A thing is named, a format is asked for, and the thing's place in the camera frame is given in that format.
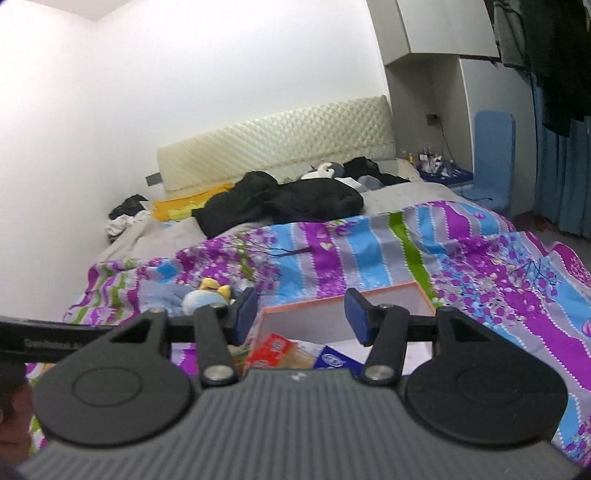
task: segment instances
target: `blue chair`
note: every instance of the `blue chair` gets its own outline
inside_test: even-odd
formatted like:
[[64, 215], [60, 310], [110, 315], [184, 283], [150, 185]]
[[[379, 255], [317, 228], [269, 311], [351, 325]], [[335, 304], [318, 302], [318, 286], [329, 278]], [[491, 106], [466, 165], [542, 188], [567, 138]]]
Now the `blue chair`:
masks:
[[474, 181], [453, 192], [497, 213], [508, 213], [515, 165], [515, 119], [481, 110], [474, 118]]

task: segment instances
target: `cabinet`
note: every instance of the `cabinet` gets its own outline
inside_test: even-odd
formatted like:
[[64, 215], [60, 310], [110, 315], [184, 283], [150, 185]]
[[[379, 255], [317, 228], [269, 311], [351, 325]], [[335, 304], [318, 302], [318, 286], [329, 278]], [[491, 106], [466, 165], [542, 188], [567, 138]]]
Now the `cabinet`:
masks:
[[[480, 110], [511, 113], [515, 118], [511, 215], [532, 209], [537, 158], [527, 78], [501, 64], [457, 55], [417, 56], [414, 61], [395, 61], [385, 70], [399, 154], [430, 147], [473, 171], [474, 117]], [[432, 114], [440, 124], [427, 122]]]
[[413, 54], [498, 58], [483, 0], [367, 0], [384, 65]]

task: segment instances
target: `metal bolt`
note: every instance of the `metal bolt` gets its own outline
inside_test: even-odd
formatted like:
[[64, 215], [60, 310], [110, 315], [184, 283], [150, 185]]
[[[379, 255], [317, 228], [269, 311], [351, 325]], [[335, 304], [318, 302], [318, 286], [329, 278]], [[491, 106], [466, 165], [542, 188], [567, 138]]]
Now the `metal bolt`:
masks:
[[388, 365], [372, 365], [365, 369], [364, 375], [370, 380], [389, 380], [394, 376], [394, 369]]
[[212, 365], [205, 369], [203, 376], [212, 382], [223, 382], [234, 375], [232, 367], [227, 365]]

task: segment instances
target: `black clothing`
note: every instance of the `black clothing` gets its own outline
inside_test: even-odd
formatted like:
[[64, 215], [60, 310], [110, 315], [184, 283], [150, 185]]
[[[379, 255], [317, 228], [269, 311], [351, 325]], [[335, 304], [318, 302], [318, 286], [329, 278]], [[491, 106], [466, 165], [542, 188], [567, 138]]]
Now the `black clothing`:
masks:
[[345, 177], [351, 177], [358, 180], [359, 177], [370, 175], [377, 178], [383, 185], [397, 185], [398, 183], [407, 183], [409, 180], [390, 175], [389, 173], [381, 173], [378, 164], [365, 157], [357, 157], [349, 160], [345, 165]]
[[531, 71], [543, 91], [543, 124], [568, 137], [591, 115], [591, 34], [581, 0], [522, 0]]
[[274, 223], [327, 222], [358, 215], [362, 208], [361, 194], [338, 180], [278, 184], [268, 173], [252, 171], [192, 215], [207, 238], [213, 238], [233, 226], [268, 217]]
[[130, 217], [134, 217], [142, 210], [145, 210], [145, 208], [141, 206], [140, 202], [147, 201], [148, 200], [146, 198], [142, 197], [139, 194], [132, 195], [131, 197], [126, 198], [121, 205], [114, 208], [109, 214], [109, 218], [111, 220], [115, 220], [117, 217], [120, 217], [121, 215], [129, 215]]

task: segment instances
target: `hand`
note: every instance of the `hand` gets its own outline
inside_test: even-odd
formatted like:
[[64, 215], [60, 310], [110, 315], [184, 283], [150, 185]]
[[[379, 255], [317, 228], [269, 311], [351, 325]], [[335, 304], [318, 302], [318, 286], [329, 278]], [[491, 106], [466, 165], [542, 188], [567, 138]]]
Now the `hand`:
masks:
[[29, 427], [33, 418], [31, 386], [27, 383], [12, 395], [14, 414], [4, 420], [0, 414], [0, 456], [12, 466], [17, 466], [29, 458], [31, 436]]

